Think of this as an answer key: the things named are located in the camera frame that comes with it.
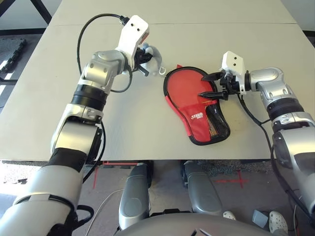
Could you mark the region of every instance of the gray floor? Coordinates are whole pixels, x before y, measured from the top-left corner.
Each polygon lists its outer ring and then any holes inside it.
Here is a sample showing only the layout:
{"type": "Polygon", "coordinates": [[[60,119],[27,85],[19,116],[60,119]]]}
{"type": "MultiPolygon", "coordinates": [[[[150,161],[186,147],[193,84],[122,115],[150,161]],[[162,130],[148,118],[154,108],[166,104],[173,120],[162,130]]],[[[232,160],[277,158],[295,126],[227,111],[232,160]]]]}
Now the gray floor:
{"type": "MultiPolygon", "coordinates": [[[[130,170],[99,169],[96,188],[93,189],[94,176],[92,175],[83,185],[80,204],[91,205],[97,209],[101,202],[113,191],[122,189],[130,170]]],[[[296,186],[290,171],[285,171],[284,176],[292,187],[296,186]]],[[[290,229],[292,225],[292,211],[287,195],[281,189],[273,173],[242,173],[242,178],[247,179],[244,188],[239,183],[216,183],[214,186],[222,201],[224,210],[231,210],[237,220],[252,224],[254,209],[260,211],[279,211],[287,220],[290,229]]],[[[218,175],[212,181],[222,179],[238,179],[238,175],[218,175]]],[[[191,210],[187,189],[182,186],[178,161],[156,161],[155,174],[150,188],[151,213],[161,212],[167,208],[191,210]]],[[[118,207],[121,193],[114,195],[103,208],[103,211],[94,223],[90,235],[111,236],[118,225],[118,207]]],[[[305,216],[298,211],[300,235],[314,235],[305,216]]],[[[87,231],[88,225],[77,229],[73,235],[81,236],[87,231]]]]}

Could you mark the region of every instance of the table surface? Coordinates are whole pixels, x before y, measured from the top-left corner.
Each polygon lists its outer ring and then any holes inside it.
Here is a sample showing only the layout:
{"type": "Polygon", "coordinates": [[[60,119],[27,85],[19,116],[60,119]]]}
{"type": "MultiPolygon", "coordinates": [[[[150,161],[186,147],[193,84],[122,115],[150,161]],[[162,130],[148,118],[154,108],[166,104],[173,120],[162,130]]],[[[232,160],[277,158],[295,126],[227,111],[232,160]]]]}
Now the table surface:
{"type": "MultiPolygon", "coordinates": [[[[161,0],[156,12],[140,0],[136,1],[138,7],[130,1],[82,2],[61,3],[0,114],[0,159],[50,158],[52,134],[79,79],[77,37],[86,20],[102,9],[138,14],[148,21],[151,33],[146,41],[160,50],[168,71],[180,64],[216,72],[228,50],[242,56],[249,71],[281,68],[304,109],[315,116],[315,50],[278,0],[242,0],[237,5],[232,0],[197,0],[193,5],[161,0]]],[[[92,23],[83,36],[82,63],[95,51],[114,49],[121,28],[111,19],[92,23]]],[[[164,99],[163,80],[135,72],[128,91],[109,95],[103,118],[107,137],[104,160],[269,157],[263,133],[243,112],[236,96],[220,102],[230,137],[217,144],[194,145],[164,99]]],[[[120,75],[113,88],[122,89],[127,82],[120,75]]],[[[249,92],[245,101],[260,120],[268,118],[259,93],[249,92]]],[[[271,136],[270,124],[265,127],[271,136]]]]}

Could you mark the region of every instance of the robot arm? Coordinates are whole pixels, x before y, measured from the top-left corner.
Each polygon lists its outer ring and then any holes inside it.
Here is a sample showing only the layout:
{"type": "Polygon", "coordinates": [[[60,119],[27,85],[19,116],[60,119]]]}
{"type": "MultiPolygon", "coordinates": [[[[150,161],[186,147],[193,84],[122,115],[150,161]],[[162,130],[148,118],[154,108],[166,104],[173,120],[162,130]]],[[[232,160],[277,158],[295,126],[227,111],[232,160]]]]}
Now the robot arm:
{"type": "Polygon", "coordinates": [[[78,207],[83,166],[98,154],[98,124],[115,76],[140,70],[141,64],[152,58],[138,48],[148,34],[148,24],[132,16],[122,30],[118,47],[93,55],[53,135],[51,159],[29,180],[24,194],[2,217],[1,236],[71,235],[85,223],[76,215],[77,210],[84,209],[78,207]]]}
{"type": "Polygon", "coordinates": [[[278,162],[289,169],[298,181],[306,207],[304,212],[315,216],[315,121],[304,111],[294,92],[284,82],[284,73],[275,67],[245,72],[243,58],[226,52],[222,72],[203,78],[205,81],[220,79],[221,93],[202,93],[207,98],[228,99],[230,94],[259,91],[262,103],[272,121],[273,148],[278,162]]]}

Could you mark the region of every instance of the table paddle cover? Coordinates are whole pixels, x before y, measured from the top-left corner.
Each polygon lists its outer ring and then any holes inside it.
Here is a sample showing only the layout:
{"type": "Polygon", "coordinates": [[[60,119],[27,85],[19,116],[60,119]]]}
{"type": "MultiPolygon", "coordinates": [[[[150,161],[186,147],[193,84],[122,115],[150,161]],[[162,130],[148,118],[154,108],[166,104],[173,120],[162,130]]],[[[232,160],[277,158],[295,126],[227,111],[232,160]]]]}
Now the table paddle cover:
{"type": "Polygon", "coordinates": [[[219,100],[198,96],[202,92],[217,91],[214,82],[201,81],[206,75],[195,67],[180,67],[169,72],[164,80],[165,99],[196,145],[217,143],[230,135],[219,100]]]}

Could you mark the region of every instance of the white crocs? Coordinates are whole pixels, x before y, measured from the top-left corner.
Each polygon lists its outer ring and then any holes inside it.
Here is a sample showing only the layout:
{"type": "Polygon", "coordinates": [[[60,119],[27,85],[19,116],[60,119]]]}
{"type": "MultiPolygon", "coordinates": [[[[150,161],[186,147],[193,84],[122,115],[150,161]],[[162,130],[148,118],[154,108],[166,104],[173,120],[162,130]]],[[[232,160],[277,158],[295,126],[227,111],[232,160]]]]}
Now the white crocs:
{"type": "Polygon", "coordinates": [[[223,217],[231,220],[236,220],[235,215],[229,210],[223,213],[223,217]]]}
{"type": "Polygon", "coordinates": [[[272,211],[269,213],[269,230],[273,233],[275,230],[283,229],[286,233],[287,223],[285,218],[277,211],[272,211]]]}

